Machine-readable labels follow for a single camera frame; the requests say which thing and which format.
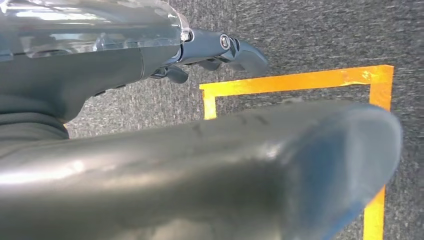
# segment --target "shiny plastic surface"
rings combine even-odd
[[[89,139],[0,136],[13,143],[0,147],[5,240],[329,240],[402,146],[390,112],[344,101]]]
[[[0,61],[142,47],[187,40],[184,16],[160,0],[0,0]],[[16,34],[22,52],[2,35]]]

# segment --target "gray carpet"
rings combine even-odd
[[[192,26],[225,31],[261,48],[269,75],[389,64],[395,66],[392,110],[404,126],[401,165],[387,188],[386,240],[424,236],[423,12],[419,0],[169,0]],[[187,68],[177,85],[146,80],[90,99],[68,124],[73,138],[186,123],[203,118],[199,83],[249,77],[223,68]],[[279,104],[287,99],[366,102],[369,88],[304,90],[223,97],[218,115]],[[362,239],[362,216],[338,240]]]

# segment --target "screw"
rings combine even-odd
[[[231,47],[230,37],[226,34],[221,35],[221,47],[225,50],[228,50]]]

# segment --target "orange tape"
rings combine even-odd
[[[201,84],[204,119],[217,117],[217,97],[336,88],[358,84],[370,85],[369,102],[390,111],[393,74],[393,66],[378,65]],[[383,188],[364,210],[363,240],[383,240],[384,209],[385,189]]]

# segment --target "tape square outline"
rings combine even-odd
[[[216,98],[296,90],[370,85],[369,103],[391,110],[394,66],[375,65],[201,84],[204,119],[217,117]],[[363,216],[363,240],[384,239],[384,187]]]

